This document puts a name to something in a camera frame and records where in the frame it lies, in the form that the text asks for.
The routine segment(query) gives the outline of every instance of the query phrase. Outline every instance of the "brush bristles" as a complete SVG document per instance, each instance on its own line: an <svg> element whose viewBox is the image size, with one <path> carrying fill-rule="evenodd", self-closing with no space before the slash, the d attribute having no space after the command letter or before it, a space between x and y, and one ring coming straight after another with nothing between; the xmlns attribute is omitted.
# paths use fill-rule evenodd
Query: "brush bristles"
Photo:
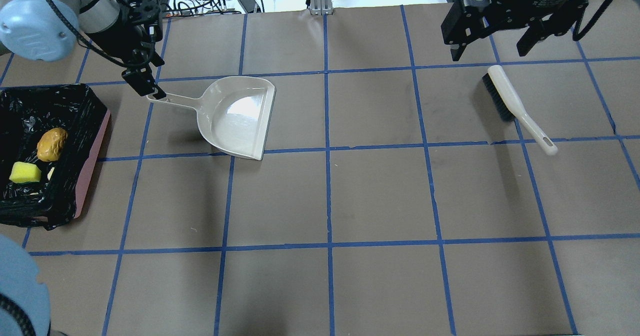
<svg viewBox="0 0 640 336"><path fill-rule="evenodd" d="M500 119L505 122L512 122L516 118L514 114L507 108L503 98L500 97L500 92L496 89L494 82L491 80L491 76L489 73L485 74L482 77L482 82L484 83L484 87L489 92L491 99L493 99L493 103L495 105L496 110L498 110L498 114L500 115Z"/></svg>

